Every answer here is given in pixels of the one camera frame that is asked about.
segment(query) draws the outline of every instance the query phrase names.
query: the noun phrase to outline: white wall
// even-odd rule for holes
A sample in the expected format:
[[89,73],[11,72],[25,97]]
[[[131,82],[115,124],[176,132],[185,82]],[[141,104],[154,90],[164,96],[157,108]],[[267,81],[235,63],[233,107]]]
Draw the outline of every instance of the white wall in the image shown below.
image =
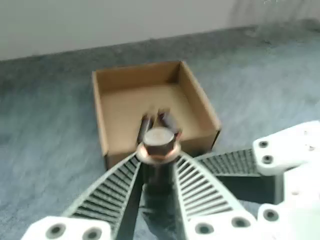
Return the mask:
[[255,24],[264,1],[2,0],[0,60]]

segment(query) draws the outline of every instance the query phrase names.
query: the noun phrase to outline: hex bolt head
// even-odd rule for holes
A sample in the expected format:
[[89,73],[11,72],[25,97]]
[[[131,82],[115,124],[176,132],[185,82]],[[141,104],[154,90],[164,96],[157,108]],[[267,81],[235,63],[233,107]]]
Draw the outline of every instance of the hex bolt head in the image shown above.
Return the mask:
[[176,138],[166,127],[154,127],[146,132],[143,145],[150,156],[165,157],[175,146]]

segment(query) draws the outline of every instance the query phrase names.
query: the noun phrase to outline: open cardboard box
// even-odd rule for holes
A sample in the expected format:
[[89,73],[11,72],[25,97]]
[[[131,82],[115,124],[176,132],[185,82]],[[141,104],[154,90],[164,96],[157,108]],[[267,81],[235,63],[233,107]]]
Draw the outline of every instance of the open cardboard box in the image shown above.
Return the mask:
[[92,73],[97,124],[107,169],[133,153],[142,115],[170,108],[189,154],[210,151],[221,124],[185,62],[115,67]]

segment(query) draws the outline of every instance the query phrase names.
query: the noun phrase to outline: gray carpet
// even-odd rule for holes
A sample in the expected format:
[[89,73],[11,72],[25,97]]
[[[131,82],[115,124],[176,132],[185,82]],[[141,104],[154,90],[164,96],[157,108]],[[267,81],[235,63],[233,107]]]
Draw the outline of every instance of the gray carpet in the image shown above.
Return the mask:
[[320,33],[233,29],[0,62],[0,239],[59,215],[104,173],[91,71],[185,60],[214,105],[218,152],[320,118]]

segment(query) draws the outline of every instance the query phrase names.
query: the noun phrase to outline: screw hole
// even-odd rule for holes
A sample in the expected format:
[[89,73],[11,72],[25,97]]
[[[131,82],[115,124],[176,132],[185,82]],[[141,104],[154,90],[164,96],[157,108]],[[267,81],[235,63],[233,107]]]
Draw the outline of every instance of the screw hole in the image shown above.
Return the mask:
[[275,210],[267,209],[264,210],[263,217],[270,222],[274,222],[279,219],[279,214]]
[[274,161],[274,158],[270,155],[263,156],[262,162],[264,164],[271,164]]
[[66,226],[62,223],[57,223],[51,226],[45,233],[48,239],[57,239],[61,237],[66,230]]
[[259,142],[259,147],[264,149],[266,147],[268,147],[269,143],[267,141],[261,141]]
[[88,239],[94,239],[95,237],[97,236],[97,233],[96,232],[90,232],[89,234],[88,234]]
[[195,232],[197,234],[211,234],[214,232],[214,228],[210,224],[199,223],[195,226]]
[[101,237],[101,229],[97,227],[92,227],[85,231],[82,236],[82,240],[98,240]]
[[60,232],[61,228],[59,226],[55,226],[54,228],[51,229],[51,233],[56,234]]
[[235,228],[247,228],[251,225],[250,222],[243,217],[234,217],[231,223]]

